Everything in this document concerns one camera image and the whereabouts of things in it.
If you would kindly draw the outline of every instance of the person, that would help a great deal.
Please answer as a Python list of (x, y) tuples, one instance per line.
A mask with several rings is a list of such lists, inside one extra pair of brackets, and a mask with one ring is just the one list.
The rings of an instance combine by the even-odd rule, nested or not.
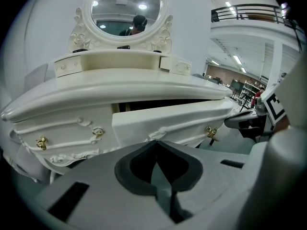
[(253, 101), (251, 102), (251, 107), (250, 107), (250, 108), (254, 108), (256, 97), (260, 97), (261, 94), (262, 94), (263, 92), (264, 92), (264, 88), (261, 87), (261, 88), (260, 88), (260, 91), (258, 91), (258, 92), (256, 93), (256, 95), (254, 96), (254, 99), (253, 99)]
[(132, 29), (127, 29), (122, 32), (120, 32), (120, 36), (131, 36), (136, 35), (145, 30), (145, 27), (147, 25), (147, 19), (143, 15), (137, 15), (133, 18), (132, 21)]

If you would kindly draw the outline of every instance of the carved floral ornament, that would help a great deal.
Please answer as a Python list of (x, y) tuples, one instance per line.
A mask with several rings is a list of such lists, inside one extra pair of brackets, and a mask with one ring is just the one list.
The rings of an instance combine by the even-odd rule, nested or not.
[[(69, 51), (77, 49), (112, 49), (122, 46), (123, 43), (111, 42), (109, 39), (105, 39), (103, 36), (97, 37), (90, 32), (83, 18), (83, 12), (81, 8), (77, 8), (75, 16), (76, 26), (69, 39)], [(172, 25), (173, 16), (169, 15), (160, 26), (160, 28), (149, 38), (144, 40), (137, 40), (135, 42), (126, 43), (130, 45), (131, 49), (139, 50), (160, 50), (162, 53), (170, 53), (172, 48), (172, 40), (170, 36), (170, 28)]]

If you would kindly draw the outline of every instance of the dressing table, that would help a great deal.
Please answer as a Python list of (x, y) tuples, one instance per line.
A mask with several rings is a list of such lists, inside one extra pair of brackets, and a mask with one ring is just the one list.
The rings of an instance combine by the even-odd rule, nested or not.
[[(1, 113), (25, 149), (56, 173), (145, 141), (196, 147), (231, 114), (232, 102), (225, 97), (232, 92), (191, 76), (193, 64), (172, 54), (176, 25), (167, 0), (148, 0), (148, 12), (139, 11), (135, 1), (86, 0), (76, 10), (70, 53), (53, 61), (56, 78)], [(102, 2), (121, 10), (104, 11)], [(139, 13), (148, 20), (144, 32), (107, 32), (106, 25), (133, 28)], [(118, 49), (123, 46), (130, 49)]]

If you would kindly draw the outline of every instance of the metal railing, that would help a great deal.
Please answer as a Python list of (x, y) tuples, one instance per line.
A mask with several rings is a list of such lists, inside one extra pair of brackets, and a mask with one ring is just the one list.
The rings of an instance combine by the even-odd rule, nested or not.
[(211, 10), (211, 22), (231, 19), (267, 21), (283, 24), (304, 34), (304, 31), (298, 27), (296, 22), (289, 21), (283, 17), (282, 11), (281, 7), (268, 4), (238, 4)]

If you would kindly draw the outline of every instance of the red object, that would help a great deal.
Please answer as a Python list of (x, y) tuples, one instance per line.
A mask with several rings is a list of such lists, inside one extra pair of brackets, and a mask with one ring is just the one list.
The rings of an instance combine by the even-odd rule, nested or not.
[(251, 102), (251, 104), (254, 105), (254, 104), (255, 104), (255, 99), (256, 99), (256, 97), (260, 97), (260, 96), (261, 96), (261, 92), (258, 91), (258, 92), (256, 93), (256, 95), (254, 96), (254, 100)]

